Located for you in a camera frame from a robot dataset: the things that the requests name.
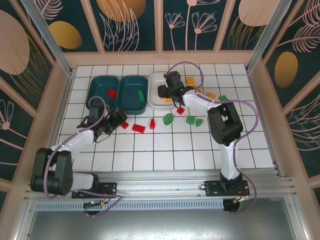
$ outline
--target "green block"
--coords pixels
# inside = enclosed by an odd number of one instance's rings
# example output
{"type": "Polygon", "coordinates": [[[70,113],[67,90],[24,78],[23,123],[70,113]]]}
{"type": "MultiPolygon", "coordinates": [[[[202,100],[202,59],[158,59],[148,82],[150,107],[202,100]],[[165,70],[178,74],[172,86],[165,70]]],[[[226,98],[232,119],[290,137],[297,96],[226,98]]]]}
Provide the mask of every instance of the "green block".
{"type": "Polygon", "coordinates": [[[196,120],[195,126],[196,126],[196,127],[200,127],[203,122],[204,122],[204,121],[203,121],[201,118],[199,118],[199,119],[196,120]]]}
{"type": "Polygon", "coordinates": [[[195,124],[195,121],[196,121],[196,118],[194,116],[188,116],[186,118],[186,123],[187,124],[193,125],[193,124],[195,124]]]}
{"type": "Polygon", "coordinates": [[[220,101],[227,101],[228,98],[226,97],[226,95],[222,95],[222,96],[219,97],[219,100],[220,101]]]}
{"type": "Polygon", "coordinates": [[[140,102],[144,103],[145,102],[145,96],[144,96],[144,93],[142,92],[142,90],[138,91],[138,96],[139,96],[140,102]]]}
{"type": "Polygon", "coordinates": [[[167,115],[165,115],[165,117],[163,118],[163,123],[164,125],[169,125],[170,123],[172,123],[174,121],[174,115],[172,113],[168,113],[167,115]]]}

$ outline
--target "red block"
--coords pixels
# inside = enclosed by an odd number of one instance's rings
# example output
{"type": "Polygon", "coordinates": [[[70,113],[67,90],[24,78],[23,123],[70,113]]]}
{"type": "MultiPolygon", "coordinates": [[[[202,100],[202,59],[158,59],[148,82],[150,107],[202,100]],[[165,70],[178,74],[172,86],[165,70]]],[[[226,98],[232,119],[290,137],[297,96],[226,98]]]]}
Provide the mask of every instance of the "red block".
{"type": "Polygon", "coordinates": [[[133,127],[132,127],[132,130],[135,131],[135,132],[139,132],[139,133],[144,133],[145,130],[146,130],[146,127],[145,126],[140,126],[138,124],[134,124],[133,127]]]}
{"type": "Polygon", "coordinates": [[[107,93],[109,98],[115,99],[117,96],[117,92],[115,90],[110,89],[107,93]]]}
{"type": "Polygon", "coordinates": [[[185,110],[184,110],[182,107],[179,107],[179,108],[176,110],[176,112],[181,115],[181,114],[183,114],[183,113],[185,112],[185,110]]]}
{"type": "Polygon", "coordinates": [[[123,129],[126,129],[127,127],[129,127],[129,124],[125,121],[124,123],[121,124],[121,127],[123,129]]]}
{"type": "Polygon", "coordinates": [[[156,122],[155,120],[152,118],[151,122],[150,122],[150,129],[155,129],[156,128],[156,122]]]}

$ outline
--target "white tray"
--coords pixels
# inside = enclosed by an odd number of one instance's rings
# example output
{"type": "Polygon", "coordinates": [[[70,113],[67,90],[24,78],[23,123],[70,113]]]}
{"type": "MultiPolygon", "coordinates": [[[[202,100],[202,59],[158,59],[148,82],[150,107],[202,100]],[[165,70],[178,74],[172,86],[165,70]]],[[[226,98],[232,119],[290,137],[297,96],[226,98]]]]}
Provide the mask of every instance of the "white tray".
{"type": "Polygon", "coordinates": [[[167,86],[164,74],[165,72],[155,72],[149,76],[148,103],[153,110],[170,111],[175,107],[172,100],[165,101],[158,96],[158,87],[161,85],[167,86]]]}

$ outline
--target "white tiled surface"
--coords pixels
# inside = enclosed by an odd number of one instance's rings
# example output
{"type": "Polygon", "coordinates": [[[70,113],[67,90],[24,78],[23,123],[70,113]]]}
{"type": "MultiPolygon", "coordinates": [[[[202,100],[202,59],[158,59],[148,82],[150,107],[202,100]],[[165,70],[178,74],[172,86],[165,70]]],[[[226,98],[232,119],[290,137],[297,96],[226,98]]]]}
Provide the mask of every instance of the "white tiled surface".
{"type": "MultiPolygon", "coordinates": [[[[167,71],[173,65],[109,65],[79,66],[75,74],[72,91],[65,111],[59,142],[72,134],[77,125],[89,111],[85,107],[90,79],[96,76],[116,76],[119,79],[127,75],[148,77],[153,72],[167,71]]],[[[255,105],[246,71],[241,64],[200,64],[204,73],[202,93],[226,95],[228,99],[245,100],[255,105]]],[[[194,77],[200,84],[198,69],[192,65],[179,65],[174,68],[185,81],[194,77]]],[[[246,105],[235,104],[241,116],[244,135],[255,123],[254,112],[246,105]]],[[[221,168],[219,145],[209,132],[208,119],[197,109],[184,107],[179,115],[176,110],[172,124],[163,124],[163,117],[169,111],[153,111],[147,105],[141,115],[128,116],[129,127],[119,127],[114,134],[100,143],[92,143],[82,150],[73,161],[74,171],[168,171],[168,170],[210,170],[221,168]],[[187,116],[203,119],[200,127],[186,123],[187,116]],[[151,118],[156,127],[149,128],[151,118]],[[133,124],[145,126],[145,133],[132,131],[133,124]]],[[[243,169],[273,168],[267,141],[259,122],[255,132],[239,143],[238,162],[243,169]]]]}

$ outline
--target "yellow toy piece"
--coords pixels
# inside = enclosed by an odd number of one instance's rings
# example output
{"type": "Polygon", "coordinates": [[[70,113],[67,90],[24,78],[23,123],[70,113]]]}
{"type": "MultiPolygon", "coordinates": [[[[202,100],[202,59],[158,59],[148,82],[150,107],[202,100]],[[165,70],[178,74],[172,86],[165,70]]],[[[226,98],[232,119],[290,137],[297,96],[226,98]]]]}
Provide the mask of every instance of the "yellow toy piece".
{"type": "Polygon", "coordinates": [[[165,98],[165,97],[161,97],[162,100],[165,100],[166,102],[170,102],[171,98],[165,98]]]}
{"type": "MultiPolygon", "coordinates": [[[[195,89],[197,88],[196,85],[192,85],[192,87],[194,87],[195,89]]],[[[202,93],[202,91],[200,90],[200,88],[198,88],[197,91],[198,91],[199,93],[202,93]]]]}
{"type": "Polygon", "coordinates": [[[216,96],[217,96],[217,95],[215,95],[214,93],[208,92],[208,93],[206,94],[206,96],[209,97],[209,98],[211,98],[211,99],[216,99],[216,96]]]}
{"type": "Polygon", "coordinates": [[[189,76],[186,78],[186,84],[187,85],[192,85],[192,84],[195,84],[195,79],[193,76],[189,76]]]}

